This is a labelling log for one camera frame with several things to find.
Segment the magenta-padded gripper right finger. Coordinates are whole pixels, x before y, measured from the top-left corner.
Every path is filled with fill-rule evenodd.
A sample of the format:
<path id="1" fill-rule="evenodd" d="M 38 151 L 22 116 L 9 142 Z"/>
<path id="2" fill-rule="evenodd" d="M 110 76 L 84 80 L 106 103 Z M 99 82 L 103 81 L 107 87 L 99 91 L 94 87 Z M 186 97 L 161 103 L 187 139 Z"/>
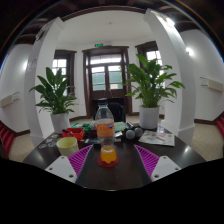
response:
<path id="1" fill-rule="evenodd" d="M 159 157 L 139 145 L 136 145 L 135 148 L 152 182 L 180 170 L 180 167 L 168 156 Z"/>

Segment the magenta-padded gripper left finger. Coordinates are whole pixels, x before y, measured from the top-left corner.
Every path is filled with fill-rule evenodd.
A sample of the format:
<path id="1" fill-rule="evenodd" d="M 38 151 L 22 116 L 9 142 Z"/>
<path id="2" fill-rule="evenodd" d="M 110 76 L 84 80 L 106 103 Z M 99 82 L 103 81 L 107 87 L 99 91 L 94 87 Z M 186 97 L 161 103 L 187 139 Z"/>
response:
<path id="1" fill-rule="evenodd" d="M 60 156 L 46 168 L 46 171 L 75 183 L 91 149 L 92 145 L 89 145 L 69 157 Z"/>

